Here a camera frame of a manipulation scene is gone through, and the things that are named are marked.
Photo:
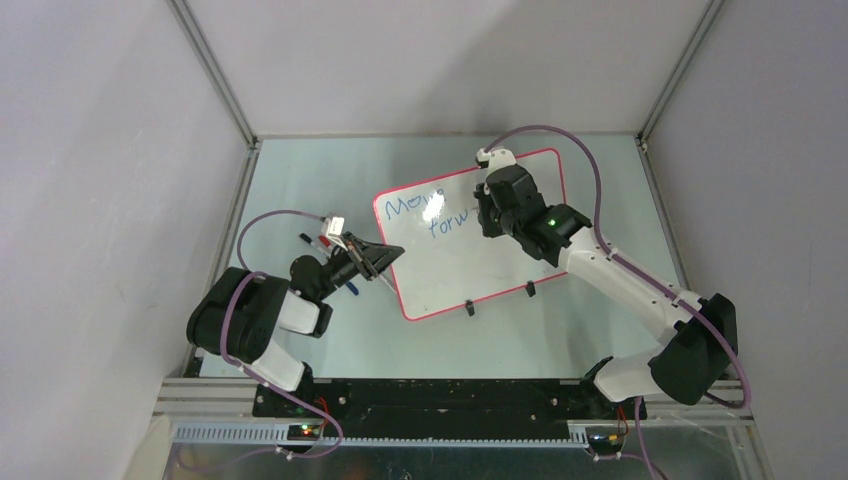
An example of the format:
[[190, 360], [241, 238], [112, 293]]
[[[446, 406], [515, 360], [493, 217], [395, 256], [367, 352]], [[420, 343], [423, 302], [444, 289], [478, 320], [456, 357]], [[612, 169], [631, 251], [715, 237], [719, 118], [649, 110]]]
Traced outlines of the pink framed whiteboard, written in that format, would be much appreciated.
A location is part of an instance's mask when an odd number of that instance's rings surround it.
[[486, 172], [468, 168], [377, 194], [383, 243], [403, 254], [390, 266], [403, 316], [418, 321], [563, 276], [507, 235], [486, 238], [475, 187]]

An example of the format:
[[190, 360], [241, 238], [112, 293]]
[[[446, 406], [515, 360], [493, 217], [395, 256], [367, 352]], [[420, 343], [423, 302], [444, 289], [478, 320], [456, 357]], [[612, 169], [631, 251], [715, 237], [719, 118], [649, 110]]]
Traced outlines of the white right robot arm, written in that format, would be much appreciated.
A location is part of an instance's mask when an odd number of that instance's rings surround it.
[[488, 164], [476, 185], [478, 220], [487, 238], [507, 235], [537, 261], [587, 282], [630, 309], [657, 348], [598, 362], [584, 377], [585, 411], [606, 418], [631, 398], [663, 393], [694, 405], [730, 364], [736, 348], [735, 308], [666, 283], [640, 269], [599, 239], [590, 220], [566, 204], [545, 203], [532, 175], [513, 163]]

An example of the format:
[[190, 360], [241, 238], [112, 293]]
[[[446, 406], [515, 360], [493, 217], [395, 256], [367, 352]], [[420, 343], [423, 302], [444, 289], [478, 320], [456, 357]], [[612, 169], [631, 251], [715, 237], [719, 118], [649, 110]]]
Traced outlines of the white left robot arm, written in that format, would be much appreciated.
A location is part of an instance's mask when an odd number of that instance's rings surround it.
[[350, 232], [341, 240], [325, 260], [295, 259], [288, 278], [227, 268], [190, 315], [188, 342], [279, 387], [277, 402], [290, 415], [308, 414], [316, 403], [315, 388], [303, 381], [311, 368], [285, 350], [285, 335], [321, 337], [333, 313], [326, 299], [357, 276], [376, 279], [405, 253]]

